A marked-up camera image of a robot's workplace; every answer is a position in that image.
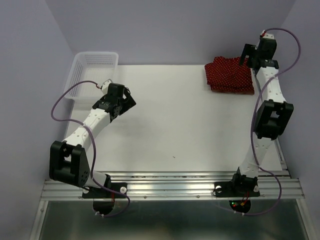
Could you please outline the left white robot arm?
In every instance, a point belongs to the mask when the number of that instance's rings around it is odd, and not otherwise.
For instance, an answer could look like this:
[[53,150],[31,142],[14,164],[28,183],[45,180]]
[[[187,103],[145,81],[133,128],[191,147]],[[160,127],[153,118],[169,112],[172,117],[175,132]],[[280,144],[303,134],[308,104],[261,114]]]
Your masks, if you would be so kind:
[[118,83],[107,80],[96,85],[103,96],[93,104],[86,119],[73,119],[79,127],[62,141],[54,141],[49,153],[49,177],[52,180],[79,188],[94,188],[100,197],[111,192],[111,177],[94,170],[95,161],[89,163],[87,150],[93,148],[97,157],[95,138],[118,116],[136,105],[130,90]]

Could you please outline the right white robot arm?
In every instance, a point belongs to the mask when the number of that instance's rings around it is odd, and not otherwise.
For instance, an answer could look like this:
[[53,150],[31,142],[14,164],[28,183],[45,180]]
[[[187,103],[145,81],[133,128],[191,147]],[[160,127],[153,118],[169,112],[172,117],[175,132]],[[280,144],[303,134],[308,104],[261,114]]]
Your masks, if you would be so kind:
[[250,147],[230,182],[236,197],[258,197],[258,175],[267,150],[283,134],[294,111],[282,94],[279,64],[273,59],[277,42],[272,35],[262,36],[257,45],[246,44],[240,64],[247,60],[259,90],[250,127]]

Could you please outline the red polka dot skirt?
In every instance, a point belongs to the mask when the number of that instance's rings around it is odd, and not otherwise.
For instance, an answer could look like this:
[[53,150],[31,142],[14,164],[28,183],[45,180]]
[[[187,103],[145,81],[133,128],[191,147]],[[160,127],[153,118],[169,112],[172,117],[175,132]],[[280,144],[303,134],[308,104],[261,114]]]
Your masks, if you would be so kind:
[[211,90],[223,90],[223,91],[254,91],[253,84],[250,83],[239,83],[234,85],[219,85],[219,84],[210,84]]
[[217,85],[237,85],[252,84],[251,70],[246,66],[247,61],[243,65],[239,65],[240,57],[226,58],[217,56],[213,62],[204,66],[207,84]]

